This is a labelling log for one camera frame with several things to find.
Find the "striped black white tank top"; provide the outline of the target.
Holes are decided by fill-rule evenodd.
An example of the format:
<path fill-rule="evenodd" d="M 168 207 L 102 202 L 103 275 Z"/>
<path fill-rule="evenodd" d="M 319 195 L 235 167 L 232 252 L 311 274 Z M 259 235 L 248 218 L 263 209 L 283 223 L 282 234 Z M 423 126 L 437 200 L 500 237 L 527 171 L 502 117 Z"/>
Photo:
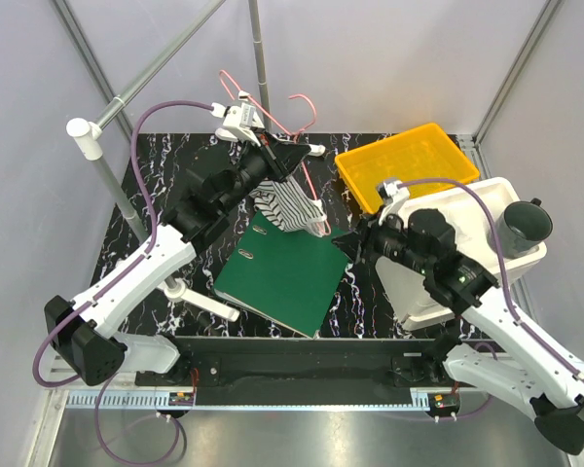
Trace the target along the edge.
<path fill-rule="evenodd" d="M 331 232 L 322 201 L 309 198 L 294 178 L 264 181 L 250 196 L 266 219 L 285 233 L 306 231 L 324 237 Z"/>

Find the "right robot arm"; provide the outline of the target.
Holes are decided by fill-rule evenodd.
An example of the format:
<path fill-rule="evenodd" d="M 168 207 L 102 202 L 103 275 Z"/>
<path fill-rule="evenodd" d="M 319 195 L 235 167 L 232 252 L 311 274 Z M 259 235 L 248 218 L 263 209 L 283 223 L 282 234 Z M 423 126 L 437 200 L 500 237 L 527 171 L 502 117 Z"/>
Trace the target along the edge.
<path fill-rule="evenodd" d="M 332 242 L 355 264 L 388 259 L 419 274 L 433 301 L 481 329 L 518 364 L 445 336 L 422 353 L 428 382 L 475 386 L 522 412 L 557 449 L 584 450 L 584 362 L 517 308 L 488 270 L 458 251 L 455 229 L 439 210 L 420 209 L 407 220 L 367 216 Z"/>

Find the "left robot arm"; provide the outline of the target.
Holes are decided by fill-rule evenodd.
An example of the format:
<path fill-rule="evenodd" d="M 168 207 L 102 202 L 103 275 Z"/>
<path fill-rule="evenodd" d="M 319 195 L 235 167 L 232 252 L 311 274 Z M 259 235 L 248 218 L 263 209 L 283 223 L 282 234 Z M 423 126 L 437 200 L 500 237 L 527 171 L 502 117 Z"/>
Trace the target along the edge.
<path fill-rule="evenodd" d="M 99 385 L 118 372 L 151 372 L 171 385 L 190 375 L 191 362 L 165 336 L 123 335 L 127 316 L 164 280 L 190 264 L 229 226 L 228 216 L 264 181 L 282 182 L 321 145 L 280 140 L 265 131 L 240 145 L 240 158 L 221 171 L 186 175 L 179 199 L 155 220 L 155 231 L 97 284 L 71 300 L 44 307 L 50 346 L 74 371 L 72 381 Z"/>

